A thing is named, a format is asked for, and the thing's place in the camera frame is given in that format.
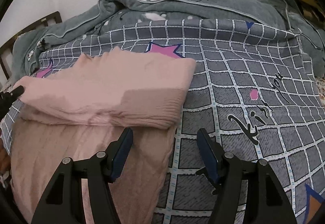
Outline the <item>person's left hand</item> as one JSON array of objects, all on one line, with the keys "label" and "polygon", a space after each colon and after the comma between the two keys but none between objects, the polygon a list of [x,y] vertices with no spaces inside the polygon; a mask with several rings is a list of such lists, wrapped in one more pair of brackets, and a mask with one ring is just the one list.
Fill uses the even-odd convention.
[{"label": "person's left hand", "polygon": [[11,158],[8,155],[5,148],[1,148],[0,151],[0,173],[5,174],[11,169]]}]

